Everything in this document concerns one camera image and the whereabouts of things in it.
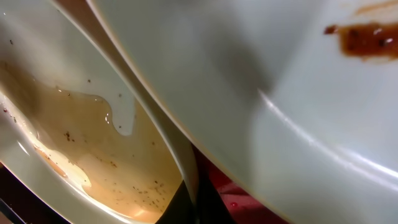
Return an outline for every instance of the white bowl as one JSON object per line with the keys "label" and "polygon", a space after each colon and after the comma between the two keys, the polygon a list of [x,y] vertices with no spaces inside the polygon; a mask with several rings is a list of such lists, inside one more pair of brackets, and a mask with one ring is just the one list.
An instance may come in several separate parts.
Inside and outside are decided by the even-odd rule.
{"label": "white bowl", "polygon": [[[111,124],[122,135],[133,132],[134,113],[141,110],[142,105],[145,111],[143,114],[147,113],[148,119],[155,124],[152,133],[157,129],[161,141],[164,141],[159,145],[165,144],[164,147],[169,148],[171,153],[168,152],[169,155],[161,160],[158,155],[153,155],[147,160],[152,165],[135,172],[143,172],[141,176],[150,178],[159,175],[155,170],[169,171],[170,175],[164,175],[164,178],[173,183],[170,192],[175,192],[183,179],[194,203],[197,174],[189,141],[163,114],[128,67],[125,65],[123,68],[123,60],[110,55],[111,48],[99,47],[104,43],[103,39],[98,41],[90,38],[93,35],[89,32],[83,32],[83,35],[47,1],[7,1],[0,4],[0,10],[0,60],[7,62],[10,69],[16,67],[24,70],[36,81],[52,88],[58,87],[60,91],[102,97],[109,102],[112,109]],[[33,193],[72,223],[141,223],[118,213],[106,203],[99,203],[82,190],[81,184],[76,183],[80,179],[72,178],[85,177],[83,174],[78,175],[81,174],[80,169],[63,170],[67,172],[68,178],[60,177],[54,172],[46,164],[46,159],[41,158],[33,148],[32,143],[40,143],[35,140],[34,134],[29,135],[29,131],[34,133],[34,129],[29,126],[29,119],[18,113],[18,108],[13,109],[13,103],[4,95],[1,99],[7,113],[1,113],[0,130],[3,134],[0,141],[0,161]],[[17,123],[9,116],[10,112],[18,120]],[[147,153],[148,158],[148,153],[153,151],[148,147],[146,149],[144,154]],[[49,153],[53,151],[43,149],[43,152],[43,156],[49,157]],[[174,163],[173,160],[176,161],[176,166],[171,164],[167,165],[167,169],[162,167],[161,164],[166,165],[170,161]],[[62,168],[62,155],[52,158],[52,161]]]}
{"label": "white bowl", "polygon": [[323,35],[396,21],[396,5],[88,2],[174,123],[264,205],[294,223],[398,222],[398,64],[345,57]]}

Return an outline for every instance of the red-brown sauce smear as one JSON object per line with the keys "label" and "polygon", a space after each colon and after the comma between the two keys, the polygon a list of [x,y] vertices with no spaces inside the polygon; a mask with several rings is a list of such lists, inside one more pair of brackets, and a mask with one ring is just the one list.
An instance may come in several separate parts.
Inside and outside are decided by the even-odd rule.
{"label": "red-brown sauce smear", "polygon": [[332,25],[324,34],[338,34],[341,50],[347,56],[398,58],[398,23]]}

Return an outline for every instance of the red surface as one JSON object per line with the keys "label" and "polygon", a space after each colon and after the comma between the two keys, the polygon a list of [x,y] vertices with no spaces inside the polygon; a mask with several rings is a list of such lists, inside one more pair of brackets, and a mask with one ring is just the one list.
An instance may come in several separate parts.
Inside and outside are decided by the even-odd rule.
{"label": "red surface", "polygon": [[195,148],[200,175],[207,175],[237,224],[287,224],[238,187]]}

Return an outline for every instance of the brown sauce stain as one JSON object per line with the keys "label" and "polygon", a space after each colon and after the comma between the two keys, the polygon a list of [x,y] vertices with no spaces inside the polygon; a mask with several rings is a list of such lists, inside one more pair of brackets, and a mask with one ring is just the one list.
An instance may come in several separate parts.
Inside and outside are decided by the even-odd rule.
{"label": "brown sauce stain", "polygon": [[398,23],[335,25],[325,29],[324,34],[337,34],[341,51],[351,57],[398,57]]}
{"label": "brown sauce stain", "polygon": [[[142,106],[135,102],[132,134],[123,136],[115,129],[111,108],[104,99],[50,88],[34,82],[29,73],[6,65],[0,62],[0,89],[32,123],[46,148],[64,155],[64,164],[84,172],[88,179],[81,184],[83,190],[122,215],[156,222],[163,213],[159,206],[170,203],[182,177]],[[54,156],[36,151],[59,175],[72,178],[66,166],[53,161]],[[160,196],[154,180],[164,183],[167,194]],[[151,201],[160,202],[154,205]]]}
{"label": "brown sauce stain", "polygon": [[367,6],[357,9],[355,12],[355,15],[358,16],[361,14],[368,14],[370,12],[384,10],[384,9],[387,9],[387,8],[390,8],[390,7],[396,6],[396,5],[398,5],[398,0],[370,4],[370,5],[367,5]]}

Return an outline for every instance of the ceramic dish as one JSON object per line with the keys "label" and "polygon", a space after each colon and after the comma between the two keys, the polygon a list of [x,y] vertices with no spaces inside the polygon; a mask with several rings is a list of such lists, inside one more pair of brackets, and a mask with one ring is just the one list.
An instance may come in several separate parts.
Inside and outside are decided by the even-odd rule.
{"label": "ceramic dish", "polygon": [[398,64],[324,35],[397,21],[396,1],[88,2],[175,124],[264,205],[294,223],[398,222]]}
{"label": "ceramic dish", "polygon": [[154,223],[183,178],[192,193],[190,143],[139,82],[47,1],[0,9],[0,161],[22,183],[72,223]]}

